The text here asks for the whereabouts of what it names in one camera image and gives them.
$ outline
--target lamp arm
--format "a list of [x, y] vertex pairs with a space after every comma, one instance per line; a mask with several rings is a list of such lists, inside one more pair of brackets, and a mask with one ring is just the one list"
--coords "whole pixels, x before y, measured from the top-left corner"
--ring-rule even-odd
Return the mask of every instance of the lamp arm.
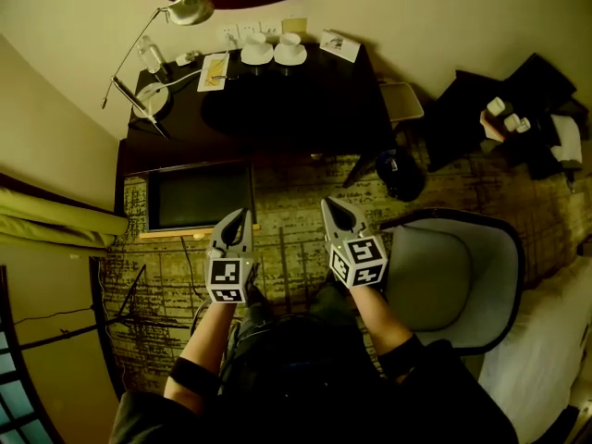
[[134, 40], [133, 44], [131, 45], [131, 48], [128, 50], [128, 52], [126, 53], [125, 57], [121, 61], [121, 64], [119, 64], [119, 67], [115, 71], [115, 74], [113, 74], [113, 76], [111, 77], [111, 81], [109, 82], [109, 87], [107, 87], [107, 91], [105, 92], [105, 97], [103, 98], [103, 103], [101, 104], [101, 108], [105, 108], [105, 106], [107, 105], [107, 96], [109, 95], [109, 91], [111, 90], [111, 86], [113, 85], [113, 78], [115, 78], [117, 76], [117, 74], [119, 73], [119, 70], [123, 66], [123, 63], [125, 63], [126, 60], [128, 59], [128, 56], [130, 55], [131, 50], [135, 47], [136, 43], [144, 35], [144, 32], [146, 30], [148, 30], [148, 27], [150, 26], [150, 23], [152, 23], [154, 21], [154, 19], [156, 17], [158, 17], [158, 15], [160, 14], [161, 11], [167, 11], [167, 9], [165, 7], [164, 8], [157, 8], [156, 9], [156, 11], [152, 14], [152, 16], [150, 17], [150, 19], [148, 20], [148, 23], [146, 23], [146, 26], [144, 26], [143, 30], [140, 32], [140, 34], [138, 35], [138, 37]]

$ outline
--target black wristband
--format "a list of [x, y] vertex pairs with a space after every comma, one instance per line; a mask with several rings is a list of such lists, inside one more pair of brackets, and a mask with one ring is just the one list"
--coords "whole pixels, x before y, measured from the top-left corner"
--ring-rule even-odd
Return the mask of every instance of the black wristband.
[[413, 337], [396, 349], [380, 355], [378, 362], [386, 376], [398, 378], [408, 374], [417, 365], [424, 355], [425, 349], [417, 336], [413, 334]]
[[169, 376], [202, 398], [214, 398], [220, 388], [218, 376], [182, 357], [177, 359]]

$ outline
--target black desk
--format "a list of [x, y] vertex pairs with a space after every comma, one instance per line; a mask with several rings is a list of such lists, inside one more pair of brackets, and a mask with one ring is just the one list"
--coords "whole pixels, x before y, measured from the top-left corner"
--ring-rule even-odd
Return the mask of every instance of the black desk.
[[[318, 44], [306, 46], [306, 62], [284, 68], [241, 63], [230, 52], [228, 76], [219, 92], [197, 92], [199, 74], [171, 86], [169, 109], [159, 117], [171, 140], [144, 120], [130, 124], [122, 143], [122, 174], [279, 154], [367, 154], [392, 144], [389, 115], [368, 54], [362, 46], [350, 63]], [[171, 65], [172, 80], [202, 66]], [[154, 81], [142, 71], [138, 88]]]

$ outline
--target window pane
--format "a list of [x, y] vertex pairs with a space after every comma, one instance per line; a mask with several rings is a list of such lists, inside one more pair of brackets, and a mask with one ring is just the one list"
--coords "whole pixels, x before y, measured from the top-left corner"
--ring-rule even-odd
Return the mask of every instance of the window pane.
[[4, 411], [4, 406], [0, 405], [0, 426], [5, 425], [10, 419], [6, 415], [6, 411]]
[[0, 355], [0, 374], [14, 372], [16, 369], [17, 368], [15, 367], [15, 363], [12, 361], [12, 356], [10, 353], [3, 353]]
[[2, 442], [2, 444], [25, 444], [25, 441], [22, 440], [22, 437], [19, 436], [16, 429], [0, 436], [0, 442]]
[[22, 387], [20, 381], [13, 381], [2, 385], [0, 387], [0, 393], [8, 405], [8, 410], [16, 418], [33, 412], [29, 398], [27, 398], [25, 389]]
[[33, 421], [21, 428], [22, 432], [30, 442], [35, 444], [52, 444], [52, 439], [49, 437], [45, 428], [40, 421]]

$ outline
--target chair seat cushion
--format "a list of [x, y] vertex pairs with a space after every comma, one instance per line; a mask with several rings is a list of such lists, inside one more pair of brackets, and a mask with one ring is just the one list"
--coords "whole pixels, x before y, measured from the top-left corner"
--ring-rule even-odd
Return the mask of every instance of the chair seat cushion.
[[385, 296], [405, 326], [440, 330], [461, 314], [471, 289], [471, 257], [457, 237], [421, 228], [393, 232]]

